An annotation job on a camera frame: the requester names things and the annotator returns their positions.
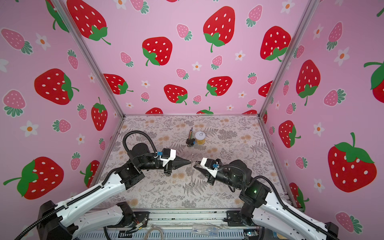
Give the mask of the clear plastic box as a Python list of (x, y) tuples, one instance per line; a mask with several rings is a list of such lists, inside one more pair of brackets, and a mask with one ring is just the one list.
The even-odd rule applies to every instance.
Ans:
[(216, 225), (193, 224), (192, 232), (195, 235), (217, 238), (219, 236), (219, 227)]

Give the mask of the aluminium rail frame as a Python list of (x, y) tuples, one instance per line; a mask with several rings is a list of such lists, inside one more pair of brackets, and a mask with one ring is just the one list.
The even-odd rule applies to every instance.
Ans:
[[(135, 209), (134, 212), (150, 212), (148, 224), (133, 234), (131, 228), (109, 228), (109, 236), (113, 240), (142, 240), (150, 228), (156, 230), (149, 234), (150, 240), (251, 240), (273, 238), (274, 231), (264, 227), (229, 227), (224, 222), (226, 211), (240, 209)], [(216, 225), (219, 236), (206, 237), (192, 232), (193, 224)]]

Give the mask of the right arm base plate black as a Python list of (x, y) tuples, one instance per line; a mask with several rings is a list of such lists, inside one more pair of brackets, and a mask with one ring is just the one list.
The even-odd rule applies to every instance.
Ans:
[(256, 226), (250, 218), (240, 214), (240, 211), (226, 211), (226, 218), (223, 220), (229, 227), (254, 227)]

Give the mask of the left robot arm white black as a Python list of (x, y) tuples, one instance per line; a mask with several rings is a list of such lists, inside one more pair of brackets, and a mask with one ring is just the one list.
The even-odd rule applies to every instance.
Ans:
[(178, 157), (176, 150), (164, 148), (157, 151), (152, 139), (142, 131), (125, 134), (123, 146), (129, 157), (125, 164), (109, 171), (101, 183), (72, 198), (41, 205), (38, 220), (16, 238), (20, 240), (29, 231), (37, 229), (41, 240), (74, 240), (102, 227), (128, 226), (135, 221), (135, 216), (127, 203), (119, 203), (105, 211), (88, 211), (136, 185), (145, 177), (143, 170), (162, 169), (166, 176), (170, 176), (173, 170), (191, 163)]

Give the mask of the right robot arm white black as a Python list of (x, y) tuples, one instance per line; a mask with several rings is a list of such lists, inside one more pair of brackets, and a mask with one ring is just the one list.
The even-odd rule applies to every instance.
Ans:
[(220, 159), (203, 158), (194, 168), (210, 185), (223, 183), (231, 191), (239, 190), (244, 202), (241, 219), (246, 225), (255, 224), (274, 231), (289, 240), (336, 240), (338, 227), (323, 223), (297, 210), (280, 197), (274, 184), (264, 176), (252, 177), (252, 171), (241, 160), (224, 164)]

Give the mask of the colourful hex key set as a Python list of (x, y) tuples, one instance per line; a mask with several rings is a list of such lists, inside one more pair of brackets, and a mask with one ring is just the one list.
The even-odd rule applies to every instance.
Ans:
[(194, 138), (194, 131), (193, 131), (193, 128), (190, 129), (190, 132), (189, 132), (189, 135), (188, 135), (188, 138), (186, 140), (186, 144), (188, 147), (193, 147), (195, 145), (195, 138)]

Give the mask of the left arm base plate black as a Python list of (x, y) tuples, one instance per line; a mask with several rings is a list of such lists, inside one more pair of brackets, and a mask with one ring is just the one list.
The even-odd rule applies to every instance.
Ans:
[(117, 228), (134, 228), (138, 224), (145, 228), (148, 224), (150, 212), (134, 212), (132, 215), (124, 216), (120, 223), (116, 225)]

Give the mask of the yellow tin can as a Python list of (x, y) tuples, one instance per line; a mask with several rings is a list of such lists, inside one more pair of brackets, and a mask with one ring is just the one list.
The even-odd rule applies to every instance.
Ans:
[(206, 134), (202, 131), (196, 132), (195, 140), (198, 145), (203, 145), (206, 142)]

